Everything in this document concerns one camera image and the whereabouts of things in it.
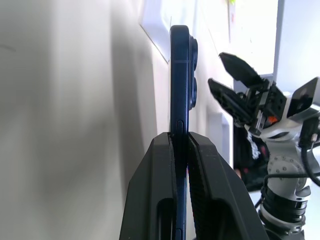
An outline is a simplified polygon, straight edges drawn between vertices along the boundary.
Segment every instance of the blue smartphone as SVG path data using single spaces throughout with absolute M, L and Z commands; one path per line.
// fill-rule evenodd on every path
M 186 239 L 187 212 L 187 152 L 189 110 L 197 101 L 195 70 L 198 61 L 198 43 L 185 25 L 170 29 L 170 137 L 174 148 L 177 190 L 175 239 Z

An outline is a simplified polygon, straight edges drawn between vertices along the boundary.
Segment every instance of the white wall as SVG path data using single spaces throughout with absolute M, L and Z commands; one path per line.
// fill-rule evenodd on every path
M 139 26 L 142 3 L 1 1 L 0 239 L 119 237 L 129 180 L 169 126 L 168 65 Z M 198 41 L 190 117 L 205 135 L 208 106 L 220 109 L 207 80 L 231 78 L 208 29 Z
M 282 91 L 293 93 L 320 76 L 320 1 L 279 0 L 278 7 L 273 75 Z

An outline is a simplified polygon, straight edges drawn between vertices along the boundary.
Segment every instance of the robotic arm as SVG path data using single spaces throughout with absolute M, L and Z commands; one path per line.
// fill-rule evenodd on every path
M 234 119 L 268 146 L 268 175 L 261 190 L 259 217 L 270 239 L 304 239 L 305 212 L 311 179 L 320 172 L 312 147 L 317 144 L 320 116 L 320 79 L 312 79 L 292 97 L 275 82 L 261 78 L 245 61 L 221 53 L 226 71 L 246 87 L 246 93 L 209 79 L 212 95 Z

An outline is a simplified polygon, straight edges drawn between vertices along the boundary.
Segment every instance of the smartphone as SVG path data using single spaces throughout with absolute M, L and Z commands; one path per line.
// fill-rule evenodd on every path
M 198 43 L 185 25 L 170 29 L 170 138 L 174 149 L 176 179 L 175 239 L 186 239 L 187 215 L 187 155 L 189 110 L 197 101 L 195 70 L 198 61 Z

